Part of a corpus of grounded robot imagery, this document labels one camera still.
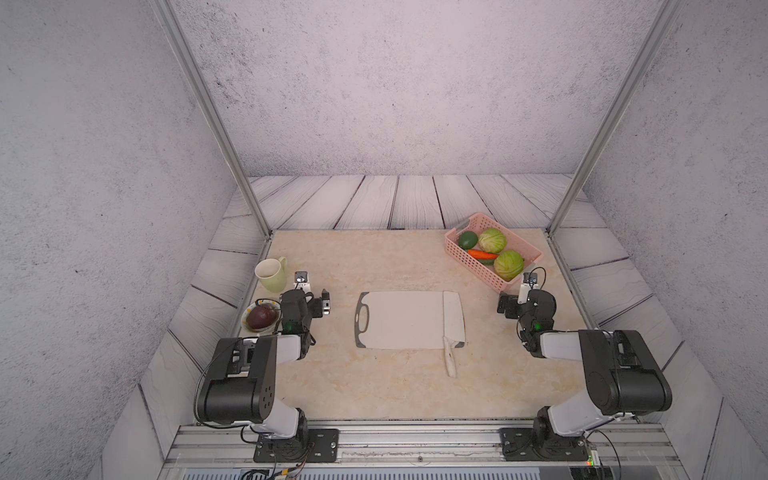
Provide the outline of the white speckled cleaver knife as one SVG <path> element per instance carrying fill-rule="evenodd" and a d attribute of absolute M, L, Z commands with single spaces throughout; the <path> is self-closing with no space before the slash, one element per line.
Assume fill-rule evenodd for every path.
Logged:
<path fill-rule="evenodd" d="M 457 377 L 454 350 L 466 344 L 466 332 L 460 295 L 457 292 L 443 292 L 443 352 L 447 374 Z"/>

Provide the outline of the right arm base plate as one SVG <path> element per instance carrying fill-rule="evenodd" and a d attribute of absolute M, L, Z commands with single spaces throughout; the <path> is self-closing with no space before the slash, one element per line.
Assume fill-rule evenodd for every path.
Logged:
<path fill-rule="evenodd" d="M 499 430 L 502 455 L 509 462 L 586 462 L 590 453 L 582 437 L 562 437 L 534 428 Z"/>

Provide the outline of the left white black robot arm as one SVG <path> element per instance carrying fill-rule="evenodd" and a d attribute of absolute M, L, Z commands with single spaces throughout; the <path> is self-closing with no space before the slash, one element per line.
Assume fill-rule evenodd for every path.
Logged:
<path fill-rule="evenodd" d="M 268 440 L 305 441 L 305 414 L 277 398 L 277 366 L 306 357 L 315 344 L 312 321 L 330 310 L 326 290 L 318 297 L 287 290 L 280 298 L 279 333 L 220 340 L 198 385 L 196 421 L 214 429 L 248 427 Z"/>

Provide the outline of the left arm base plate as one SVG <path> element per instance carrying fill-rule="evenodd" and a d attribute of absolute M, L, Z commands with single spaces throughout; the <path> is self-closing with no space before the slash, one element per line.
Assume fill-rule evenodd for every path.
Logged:
<path fill-rule="evenodd" d="M 334 463 L 339 447 L 338 429 L 299 429 L 289 439 L 257 440 L 253 461 L 255 463 Z"/>

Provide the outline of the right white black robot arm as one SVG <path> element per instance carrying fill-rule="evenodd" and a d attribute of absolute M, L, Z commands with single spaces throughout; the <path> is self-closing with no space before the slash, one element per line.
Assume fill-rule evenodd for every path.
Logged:
<path fill-rule="evenodd" d="M 535 358 L 578 362 L 585 388 L 566 401 L 542 408 L 537 437 L 576 439 L 625 415 L 668 410 L 672 389 L 642 335 L 635 330 L 554 328 L 557 304 L 547 291 L 502 294 L 497 312 L 518 324 L 519 340 Z"/>

